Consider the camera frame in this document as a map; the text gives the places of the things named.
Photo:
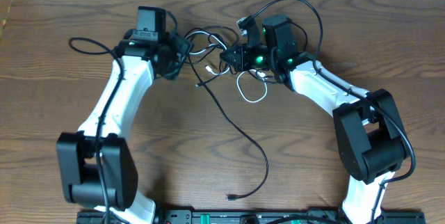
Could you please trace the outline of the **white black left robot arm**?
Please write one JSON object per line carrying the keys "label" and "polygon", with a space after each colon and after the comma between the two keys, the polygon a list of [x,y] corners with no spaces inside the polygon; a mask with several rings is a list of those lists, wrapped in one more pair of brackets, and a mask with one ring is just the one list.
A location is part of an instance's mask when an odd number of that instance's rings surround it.
{"label": "white black left robot arm", "polygon": [[166,30],[168,10],[140,6],[136,27],[110,49],[90,38],[73,37],[109,54],[113,67],[92,113],[74,133],[63,132],[56,144],[62,190],[70,203],[103,213],[101,222],[153,223],[156,204],[138,190],[138,172],[127,145],[136,112],[158,78],[174,80],[192,49],[176,28]]}

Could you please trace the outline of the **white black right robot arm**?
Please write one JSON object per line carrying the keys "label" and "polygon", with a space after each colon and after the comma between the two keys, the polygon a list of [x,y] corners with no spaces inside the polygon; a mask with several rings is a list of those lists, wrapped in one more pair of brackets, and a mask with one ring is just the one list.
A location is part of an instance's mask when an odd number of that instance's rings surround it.
{"label": "white black right robot arm", "polygon": [[272,72],[276,83],[332,117],[339,156],[350,175],[341,209],[350,223],[373,223],[386,186],[412,156],[395,101],[384,89],[371,93],[349,84],[299,50],[294,25],[286,15],[268,17],[261,26],[253,16],[241,18],[237,26],[248,41],[224,50],[220,58],[239,73]]}

